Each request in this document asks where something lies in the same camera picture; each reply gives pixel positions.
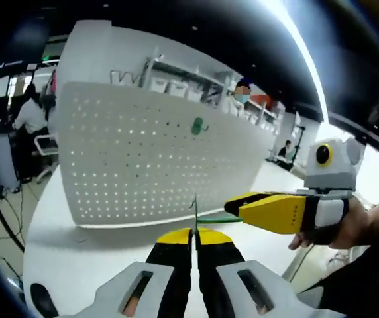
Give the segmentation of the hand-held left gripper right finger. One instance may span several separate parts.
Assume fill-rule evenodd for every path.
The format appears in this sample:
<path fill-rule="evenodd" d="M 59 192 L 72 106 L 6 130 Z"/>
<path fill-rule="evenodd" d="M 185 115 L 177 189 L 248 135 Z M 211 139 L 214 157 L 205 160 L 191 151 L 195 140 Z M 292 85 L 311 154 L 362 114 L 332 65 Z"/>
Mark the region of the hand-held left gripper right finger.
<path fill-rule="evenodd" d="M 315 317 L 290 283 L 256 260 L 246 261 L 232 239 L 200 228 L 199 287 L 210 317 Z"/>

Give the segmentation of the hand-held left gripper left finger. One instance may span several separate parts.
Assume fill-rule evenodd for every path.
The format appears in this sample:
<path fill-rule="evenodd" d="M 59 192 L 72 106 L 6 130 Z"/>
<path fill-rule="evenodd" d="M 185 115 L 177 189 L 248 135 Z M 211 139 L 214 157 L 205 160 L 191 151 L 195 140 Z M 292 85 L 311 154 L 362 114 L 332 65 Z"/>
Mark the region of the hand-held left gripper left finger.
<path fill-rule="evenodd" d="M 183 317 L 191 289 L 190 228 L 162 235 L 145 262 L 133 262 L 100 286 L 77 317 Z"/>

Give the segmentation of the person's right hand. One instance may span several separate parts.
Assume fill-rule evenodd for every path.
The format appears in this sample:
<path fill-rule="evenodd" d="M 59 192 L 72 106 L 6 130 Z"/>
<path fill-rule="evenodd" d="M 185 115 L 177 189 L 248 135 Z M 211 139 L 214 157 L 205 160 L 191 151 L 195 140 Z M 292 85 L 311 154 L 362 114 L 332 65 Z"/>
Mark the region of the person's right hand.
<path fill-rule="evenodd" d="M 349 212 L 328 247 L 350 249 L 354 246 L 370 245 L 378 234 L 379 205 L 367 211 L 356 197 L 352 197 L 349 200 Z"/>

